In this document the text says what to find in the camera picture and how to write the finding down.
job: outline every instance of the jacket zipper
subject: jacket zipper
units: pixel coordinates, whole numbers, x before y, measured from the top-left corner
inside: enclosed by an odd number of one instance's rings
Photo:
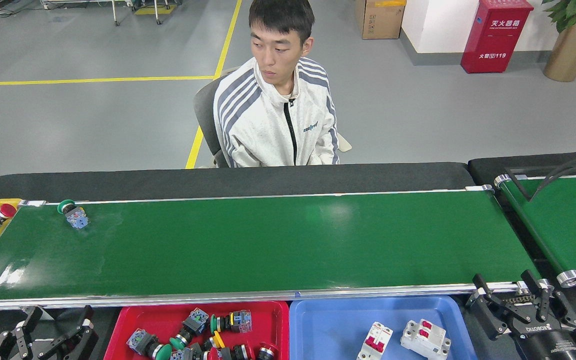
[[[292,107],[294,98],[290,100],[290,106]],[[297,165],[297,139],[295,138],[295,130],[293,129],[293,121],[290,119],[290,111],[288,111],[288,103],[283,104],[283,114],[286,116],[286,123],[288,123],[288,130],[290,130],[290,137],[292,138],[292,163]]]

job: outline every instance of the blue tray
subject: blue tray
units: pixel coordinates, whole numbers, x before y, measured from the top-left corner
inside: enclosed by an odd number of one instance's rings
[[[293,301],[290,359],[356,360],[377,321],[393,330],[381,360],[425,360],[400,344],[407,322],[422,318],[446,330],[452,341],[448,360],[477,360],[462,313],[448,296]]]

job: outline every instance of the white track jacket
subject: white track jacket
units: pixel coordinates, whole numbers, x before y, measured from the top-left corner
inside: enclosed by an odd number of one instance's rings
[[[326,70],[302,57],[294,74],[289,99],[263,80],[254,57],[221,80],[214,124],[230,167],[339,164]]]

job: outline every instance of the fire extinguisher box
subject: fire extinguisher box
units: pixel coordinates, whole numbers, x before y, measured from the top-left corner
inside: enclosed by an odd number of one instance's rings
[[[461,66],[466,73],[503,73],[535,8],[526,0],[479,0]]]

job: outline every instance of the green conveyor belt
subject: green conveyor belt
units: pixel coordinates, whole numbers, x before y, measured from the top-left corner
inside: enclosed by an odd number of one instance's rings
[[[519,181],[532,194],[542,180]],[[502,182],[500,189],[557,274],[576,270],[576,177],[554,180],[530,202],[512,181]]]
[[[532,262],[490,191],[22,207],[0,300],[517,281]]]

